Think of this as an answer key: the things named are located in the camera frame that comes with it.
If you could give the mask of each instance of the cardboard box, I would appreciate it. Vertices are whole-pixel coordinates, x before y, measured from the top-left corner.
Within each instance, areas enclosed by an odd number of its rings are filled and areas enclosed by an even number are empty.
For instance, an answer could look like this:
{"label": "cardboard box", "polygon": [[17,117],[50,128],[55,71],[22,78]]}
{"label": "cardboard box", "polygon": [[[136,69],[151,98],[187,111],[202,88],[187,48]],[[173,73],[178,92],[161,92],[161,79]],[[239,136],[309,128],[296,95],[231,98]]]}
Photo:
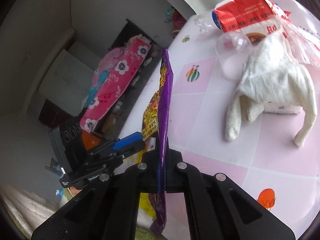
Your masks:
{"label": "cardboard box", "polygon": [[116,126],[117,116],[111,113],[103,124],[102,132],[108,133]]}

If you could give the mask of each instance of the hot air balloon illustration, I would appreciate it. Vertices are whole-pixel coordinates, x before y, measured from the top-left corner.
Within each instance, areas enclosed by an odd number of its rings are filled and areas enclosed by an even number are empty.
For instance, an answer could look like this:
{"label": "hot air balloon illustration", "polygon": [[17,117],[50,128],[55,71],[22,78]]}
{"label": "hot air balloon illustration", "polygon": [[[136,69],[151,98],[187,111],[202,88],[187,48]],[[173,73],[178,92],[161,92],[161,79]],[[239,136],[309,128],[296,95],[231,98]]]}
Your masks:
{"label": "hot air balloon illustration", "polygon": [[186,77],[188,78],[188,82],[196,81],[200,73],[198,71],[199,65],[193,65],[192,68],[187,72]]}
{"label": "hot air balloon illustration", "polygon": [[269,211],[275,205],[276,197],[275,192],[271,188],[262,190],[259,194],[257,201]]}
{"label": "hot air balloon illustration", "polygon": [[186,35],[181,41],[182,41],[182,43],[186,43],[187,41],[189,41],[190,40],[190,35]]}

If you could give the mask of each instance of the red chinese character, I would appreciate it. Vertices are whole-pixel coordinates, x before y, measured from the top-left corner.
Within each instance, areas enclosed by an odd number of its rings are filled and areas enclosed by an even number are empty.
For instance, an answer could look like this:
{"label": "red chinese character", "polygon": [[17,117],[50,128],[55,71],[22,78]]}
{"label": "red chinese character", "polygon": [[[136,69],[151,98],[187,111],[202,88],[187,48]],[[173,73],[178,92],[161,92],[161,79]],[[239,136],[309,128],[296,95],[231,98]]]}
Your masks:
{"label": "red chinese character", "polygon": [[268,34],[272,33],[272,28],[270,26],[267,26],[267,31],[268,31]]}

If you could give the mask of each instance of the pink floral fabric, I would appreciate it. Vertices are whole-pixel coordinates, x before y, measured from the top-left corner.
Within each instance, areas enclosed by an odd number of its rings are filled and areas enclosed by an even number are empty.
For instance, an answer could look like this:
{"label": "pink floral fabric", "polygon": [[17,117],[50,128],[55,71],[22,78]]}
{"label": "pink floral fabric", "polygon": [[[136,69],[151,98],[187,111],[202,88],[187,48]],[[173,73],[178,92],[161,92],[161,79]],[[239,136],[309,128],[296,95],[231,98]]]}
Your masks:
{"label": "pink floral fabric", "polygon": [[88,132],[93,130],[98,121],[110,110],[130,84],[150,48],[151,45],[137,38],[118,58],[117,64],[109,70],[108,78],[81,118],[80,125],[83,129]]}

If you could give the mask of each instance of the transparent plastic cup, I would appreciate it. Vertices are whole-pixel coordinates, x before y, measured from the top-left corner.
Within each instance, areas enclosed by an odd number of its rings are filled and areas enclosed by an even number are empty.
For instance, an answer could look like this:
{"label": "transparent plastic cup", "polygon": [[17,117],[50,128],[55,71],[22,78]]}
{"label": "transparent plastic cup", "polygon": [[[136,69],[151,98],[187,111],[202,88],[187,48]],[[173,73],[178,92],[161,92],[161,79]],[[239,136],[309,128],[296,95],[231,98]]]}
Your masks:
{"label": "transparent plastic cup", "polygon": [[220,61],[220,73],[230,82],[239,82],[242,64],[252,52],[249,38],[241,32],[223,33],[217,40],[216,53]]}

